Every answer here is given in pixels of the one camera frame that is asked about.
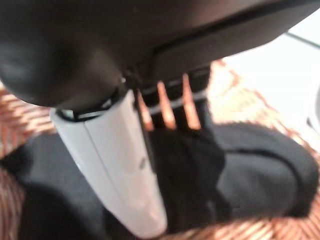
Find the wicker surface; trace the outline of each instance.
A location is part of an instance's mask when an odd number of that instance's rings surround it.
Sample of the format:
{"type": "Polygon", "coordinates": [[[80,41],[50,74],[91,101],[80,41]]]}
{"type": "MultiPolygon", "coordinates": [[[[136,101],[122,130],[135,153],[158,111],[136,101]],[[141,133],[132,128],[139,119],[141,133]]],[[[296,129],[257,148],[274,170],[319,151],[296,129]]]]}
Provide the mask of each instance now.
{"type": "MultiPolygon", "coordinates": [[[[316,151],[319,136],[307,126],[294,126],[292,122],[282,119],[259,93],[245,88],[241,78],[222,61],[212,64],[208,96],[216,123],[251,122],[275,128],[303,145],[320,163],[316,151]]],[[[167,119],[170,121],[172,116],[168,114],[167,119]]],[[[33,135],[54,131],[47,108],[26,104],[8,94],[0,85],[0,155],[9,153],[33,135]]],[[[22,201],[23,191],[5,171],[0,170],[0,240],[17,238],[22,201]]],[[[317,240],[320,239],[319,207],[320,192],[308,219],[253,219],[192,230],[164,239],[317,240]]]]}

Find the black cloth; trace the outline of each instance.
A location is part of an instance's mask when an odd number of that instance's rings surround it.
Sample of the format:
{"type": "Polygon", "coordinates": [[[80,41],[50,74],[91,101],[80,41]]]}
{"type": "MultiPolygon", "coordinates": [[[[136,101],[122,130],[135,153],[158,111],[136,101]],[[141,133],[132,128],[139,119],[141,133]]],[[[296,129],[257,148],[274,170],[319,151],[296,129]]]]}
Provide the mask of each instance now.
{"type": "MultiPolygon", "coordinates": [[[[149,133],[168,233],[251,217],[306,217],[318,165],[290,138],[248,124],[149,133]]],[[[25,189],[19,240],[130,239],[60,137],[41,135],[0,161],[25,189]]]]}

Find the black fabric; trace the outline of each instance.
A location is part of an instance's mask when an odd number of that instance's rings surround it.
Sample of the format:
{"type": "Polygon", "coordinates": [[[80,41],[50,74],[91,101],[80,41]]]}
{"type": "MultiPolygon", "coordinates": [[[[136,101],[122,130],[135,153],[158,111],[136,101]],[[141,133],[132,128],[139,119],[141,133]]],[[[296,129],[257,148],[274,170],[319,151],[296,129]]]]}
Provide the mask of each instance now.
{"type": "MultiPolygon", "coordinates": [[[[149,134],[168,233],[251,217],[305,217],[318,165],[280,133],[247,124],[149,134]]],[[[41,135],[1,160],[25,188],[19,240],[133,238],[104,210],[60,137],[41,135]]]]}

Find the floor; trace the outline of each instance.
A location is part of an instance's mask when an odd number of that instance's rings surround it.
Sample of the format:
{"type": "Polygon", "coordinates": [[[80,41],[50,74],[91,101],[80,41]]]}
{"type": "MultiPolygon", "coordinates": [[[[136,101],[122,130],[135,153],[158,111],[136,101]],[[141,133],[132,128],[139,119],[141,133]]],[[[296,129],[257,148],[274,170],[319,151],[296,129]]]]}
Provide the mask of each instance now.
{"type": "Polygon", "coordinates": [[[320,10],[274,41],[225,61],[286,118],[305,123],[320,86],[320,10]]]}

